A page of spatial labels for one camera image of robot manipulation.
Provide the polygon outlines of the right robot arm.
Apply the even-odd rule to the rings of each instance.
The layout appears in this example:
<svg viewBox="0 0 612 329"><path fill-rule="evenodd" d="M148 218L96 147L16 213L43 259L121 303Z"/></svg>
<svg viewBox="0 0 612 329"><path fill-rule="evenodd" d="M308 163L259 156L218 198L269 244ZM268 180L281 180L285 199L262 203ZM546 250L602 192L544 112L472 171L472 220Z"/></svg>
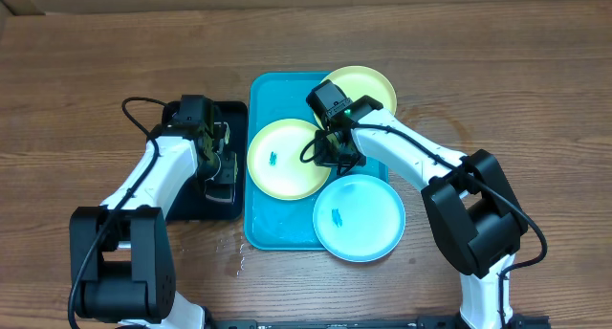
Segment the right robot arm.
<svg viewBox="0 0 612 329"><path fill-rule="evenodd" d="M373 158L421 193L436 245L461 277L460 325L519 327L510 305L510 273L529 222L493 154L445 148L377 100L352 100L330 80L306 102L322 124L308 144L312 162L335 164L344 173Z"/></svg>

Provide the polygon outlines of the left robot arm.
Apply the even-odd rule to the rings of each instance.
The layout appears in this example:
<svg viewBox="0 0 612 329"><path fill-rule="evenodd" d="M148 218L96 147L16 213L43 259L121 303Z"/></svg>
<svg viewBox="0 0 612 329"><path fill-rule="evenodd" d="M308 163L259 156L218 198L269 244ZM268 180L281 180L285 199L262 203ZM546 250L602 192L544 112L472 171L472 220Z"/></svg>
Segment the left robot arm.
<svg viewBox="0 0 612 329"><path fill-rule="evenodd" d="M211 328L209 310L177 290L170 222L233 221L245 206L248 107L183 95L144 129L145 151L100 205L70 218L67 318L120 328Z"/></svg>

